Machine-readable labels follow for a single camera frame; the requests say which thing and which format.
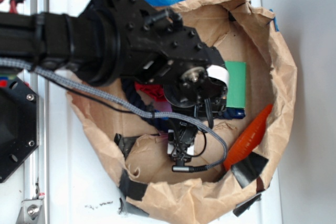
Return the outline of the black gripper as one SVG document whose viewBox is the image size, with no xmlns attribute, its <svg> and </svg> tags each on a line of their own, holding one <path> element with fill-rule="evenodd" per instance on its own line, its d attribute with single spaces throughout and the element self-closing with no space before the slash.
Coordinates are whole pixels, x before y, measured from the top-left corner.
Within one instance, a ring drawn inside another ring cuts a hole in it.
<svg viewBox="0 0 336 224">
<path fill-rule="evenodd" d="M 228 70 L 215 47 L 205 49 L 204 65 L 189 66 L 177 75 L 177 83 L 163 86 L 164 96 L 176 113 L 205 118 L 222 117 L 226 111 Z"/>
</svg>

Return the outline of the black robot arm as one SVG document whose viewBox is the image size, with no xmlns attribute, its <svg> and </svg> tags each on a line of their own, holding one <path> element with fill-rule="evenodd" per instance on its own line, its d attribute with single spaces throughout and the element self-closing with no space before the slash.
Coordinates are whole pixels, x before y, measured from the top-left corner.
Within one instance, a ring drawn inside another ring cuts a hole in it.
<svg viewBox="0 0 336 224">
<path fill-rule="evenodd" d="M 219 51 L 179 13 L 145 0 L 91 0 L 78 17 L 1 13 L 1 57 L 67 69 L 94 87 L 119 78 L 159 84 L 180 113 L 226 108 L 229 76 Z"/>
</svg>

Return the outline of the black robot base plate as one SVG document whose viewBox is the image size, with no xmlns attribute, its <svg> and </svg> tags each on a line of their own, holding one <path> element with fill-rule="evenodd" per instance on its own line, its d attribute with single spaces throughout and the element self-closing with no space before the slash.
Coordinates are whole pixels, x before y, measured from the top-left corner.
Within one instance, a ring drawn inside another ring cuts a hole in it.
<svg viewBox="0 0 336 224">
<path fill-rule="evenodd" d="M 38 95 L 20 78 L 1 87 L 1 183 L 37 148 Z"/>
</svg>

